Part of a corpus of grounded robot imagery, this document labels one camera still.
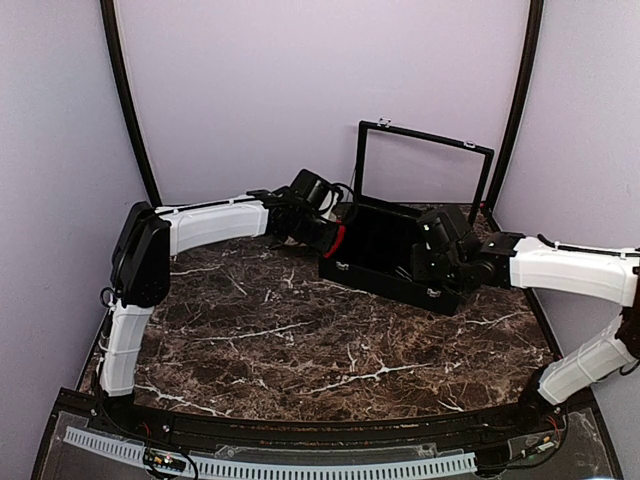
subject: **brown marble surface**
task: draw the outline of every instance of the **brown marble surface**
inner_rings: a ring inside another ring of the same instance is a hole
[[[476,230],[488,232],[482,218]],[[137,403],[248,419],[406,418],[513,402],[551,360],[520,291],[482,288],[445,317],[323,281],[304,247],[270,247],[260,237],[179,255],[145,332]]]

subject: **red object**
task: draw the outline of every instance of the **red object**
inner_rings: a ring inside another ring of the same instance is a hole
[[[329,258],[331,257],[331,255],[336,253],[336,250],[340,248],[340,245],[344,240],[344,234],[346,231],[347,231],[347,228],[344,225],[340,225],[338,227],[338,234],[336,235],[336,241],[334,242],[333,246],[329,249],[329,251],[324,254],[324,258]]]

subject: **open case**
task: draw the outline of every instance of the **open case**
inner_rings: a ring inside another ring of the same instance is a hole
[[[357,214],[346,229],[340,247],[330,258],[320,260],[320,277],[436,313],[453,315],[462,300],[461,292],[452,288],[444,289],[439,282],[418,282],[411,278],[411,247],[424,241],[416,223],[423,212],[362,193],[370,130],[478,153],[483,163],[468,216],[471,225],[480,209],[493,161],[492,149],[415,130],[361,121],[354,183]]]

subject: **white wall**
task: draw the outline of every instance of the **white wall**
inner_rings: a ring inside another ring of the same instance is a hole
[[[144,198],[96,1],[0,2],[0,478],[29,478]]]
[[[640,3],[547,2],[531,90],[496,218],[507,230],[640,244]],[[618,311],[538,292],[565,352]],[[640,375],[595,388],[627,478],[638,478]]]
[[[117,4],[160,192],[188,203],[276,188],[301,167],[349,181],[361,119],[497,149],[529,2]],[[393,141],[384,154],[367,193],[471,201],[480,160]]]

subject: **black box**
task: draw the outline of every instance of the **black box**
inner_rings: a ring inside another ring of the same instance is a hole
[[[320,277],[436,313],[453,315],[462,300],[459,291],[443,288],[439,282],[411,279],[411,247],[425,241],[417,223],[423,212],[362,194],[369,130],[440,143],[482,155],[482,171],[468,217],[471,225],[478,214],[493,161],[493,150],[471,142],[361,121],[354,183],[357,214],[347,226],[340,247],[330,258],[320,259]]]

